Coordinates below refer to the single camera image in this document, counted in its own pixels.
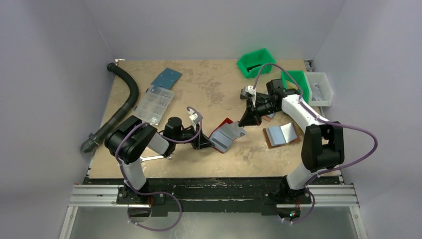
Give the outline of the red leather card holder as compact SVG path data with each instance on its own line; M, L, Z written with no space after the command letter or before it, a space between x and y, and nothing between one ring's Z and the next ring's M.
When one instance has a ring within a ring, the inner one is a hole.
M211 133L209 140L213 143L213 147L220 153L225 153L233 144L233 142L246 135L243 127L238 126L237 121L229 118L223 122Z

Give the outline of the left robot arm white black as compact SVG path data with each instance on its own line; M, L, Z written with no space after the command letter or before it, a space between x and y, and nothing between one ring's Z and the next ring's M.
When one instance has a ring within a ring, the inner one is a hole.
M194 150L213 147L203 134L200 121L183 127L179 117L168 119L162 131L149 123L130 116L105 138L105 147L118 161L129 197L141 204L148 199L148 183L141 166L141 155L149 148L163 157L170 156L177 144L189 143Z

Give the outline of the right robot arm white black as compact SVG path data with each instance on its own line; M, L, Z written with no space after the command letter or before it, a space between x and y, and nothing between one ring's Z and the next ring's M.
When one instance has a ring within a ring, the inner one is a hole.
M343 129L321 117L302 99L298 90L285 88L280 80L271 80L266 88L267 94L257 93L253 86L241 90L240 97L246 100L246 110L238 125L260 125L263 116L284 112L304 132L302 163L287 175L287 185L279 190L280 198L290 203L313 176L344 162Z

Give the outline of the white plastic bin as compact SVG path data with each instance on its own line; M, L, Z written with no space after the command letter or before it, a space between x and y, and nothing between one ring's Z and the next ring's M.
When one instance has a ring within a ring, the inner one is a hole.
M308 104L311 107L330 107L333 100L333 90L324 72L305 72L310 96Z

